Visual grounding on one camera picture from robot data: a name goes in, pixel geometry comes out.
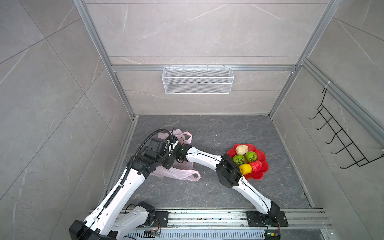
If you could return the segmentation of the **pink plastic bag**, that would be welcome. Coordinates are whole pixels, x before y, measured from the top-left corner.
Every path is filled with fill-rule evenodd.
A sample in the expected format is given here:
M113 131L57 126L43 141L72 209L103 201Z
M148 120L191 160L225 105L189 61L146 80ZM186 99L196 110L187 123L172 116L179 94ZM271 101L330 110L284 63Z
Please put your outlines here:
M177 137L181 145L190 145L192 142L192 134L190 132L183 132L180 129L176 129L171 130L171 134ZM175 161L170 169L159 166L151 175L158 178L166 177L175 180L197 182L201 179L201 175L198 171L193 170L193 167L193 163L187 161L178 163Z

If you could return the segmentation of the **green fake fruit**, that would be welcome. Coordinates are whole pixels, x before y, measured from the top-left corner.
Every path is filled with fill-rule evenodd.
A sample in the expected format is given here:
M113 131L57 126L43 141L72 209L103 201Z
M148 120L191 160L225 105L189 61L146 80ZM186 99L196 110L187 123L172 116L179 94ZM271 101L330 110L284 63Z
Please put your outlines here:
M243 165L243 164L246 163L245 156L243 156L243 155L235 155L235 156L233 157L233 161L234 161L234 163L235 163L237 166L241 166L241 165Z
M248 151L245 153L245 158L249 163L251 163L258 160L258 155L253 151Z

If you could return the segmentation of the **cream fake fruit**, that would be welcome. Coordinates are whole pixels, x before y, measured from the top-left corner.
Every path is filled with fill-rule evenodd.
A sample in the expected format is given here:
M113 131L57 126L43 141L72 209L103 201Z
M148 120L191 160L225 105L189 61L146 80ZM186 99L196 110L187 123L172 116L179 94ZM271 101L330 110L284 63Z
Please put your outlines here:
M238 145L235 148L237 155L245 155L249 151L249 147L247 145Z

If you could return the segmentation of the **yellow fake lemon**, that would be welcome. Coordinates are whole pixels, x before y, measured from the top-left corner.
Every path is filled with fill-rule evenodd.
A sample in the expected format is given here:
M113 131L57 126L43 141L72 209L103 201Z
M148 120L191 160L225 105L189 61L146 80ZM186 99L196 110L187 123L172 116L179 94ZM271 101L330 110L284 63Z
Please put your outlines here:
M242 164L239 169L243 176L250 174L253 170L250 164Z

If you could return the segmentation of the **red fake fruit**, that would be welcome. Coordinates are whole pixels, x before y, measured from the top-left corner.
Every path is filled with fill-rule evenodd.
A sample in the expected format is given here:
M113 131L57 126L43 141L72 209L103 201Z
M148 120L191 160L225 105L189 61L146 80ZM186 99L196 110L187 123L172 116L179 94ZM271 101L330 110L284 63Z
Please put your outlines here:
M253 161L253 162L250 162L249 164L252 168L252 172L256 172L256 173L259 172L263 167L263 164L260 161Z

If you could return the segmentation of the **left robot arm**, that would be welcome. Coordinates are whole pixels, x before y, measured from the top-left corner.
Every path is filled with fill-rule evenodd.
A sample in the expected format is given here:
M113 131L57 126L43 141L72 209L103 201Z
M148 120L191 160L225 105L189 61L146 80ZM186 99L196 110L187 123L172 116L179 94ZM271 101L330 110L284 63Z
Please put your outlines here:
M121 240L139 226L154 221L155 208L145 202L137 204L131 213L120 217L120 212L150 173L159 166L170 167L171 156L178 144L175 136L166 139L146 139L127 163L122 176L105 199L85 220L76 220L69 228L73 240Z

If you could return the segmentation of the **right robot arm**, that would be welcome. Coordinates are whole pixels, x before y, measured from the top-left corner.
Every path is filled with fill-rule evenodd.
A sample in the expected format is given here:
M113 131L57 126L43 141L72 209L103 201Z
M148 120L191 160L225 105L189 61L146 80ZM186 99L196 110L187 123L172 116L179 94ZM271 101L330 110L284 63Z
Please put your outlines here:
M209 154L198 150L190 145L177 144L170 156L177 161L187 161L203 165L214 170L219 182L230 189L243 195L256 209L259 214L273 223L278 222L280 207L256 190L243 174L232 158L225 154L223 156Z

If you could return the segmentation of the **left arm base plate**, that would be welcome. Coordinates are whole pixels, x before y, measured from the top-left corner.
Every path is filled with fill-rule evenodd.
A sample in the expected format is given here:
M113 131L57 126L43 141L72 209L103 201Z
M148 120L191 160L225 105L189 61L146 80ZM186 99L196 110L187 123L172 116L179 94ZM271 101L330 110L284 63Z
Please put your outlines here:
M168 226L169 221L168 211L155 211L153 213L149 213L146 222L143 224L145 228L166 228Z

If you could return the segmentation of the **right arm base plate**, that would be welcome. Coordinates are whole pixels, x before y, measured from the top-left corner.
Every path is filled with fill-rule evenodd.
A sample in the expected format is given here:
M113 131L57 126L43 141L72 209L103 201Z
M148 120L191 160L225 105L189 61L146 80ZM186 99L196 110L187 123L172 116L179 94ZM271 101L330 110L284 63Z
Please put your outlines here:
M270 217L268 214L260 214L257 211L246 211L246 219L249 227L288 227L289 223L283 211L275 217Z

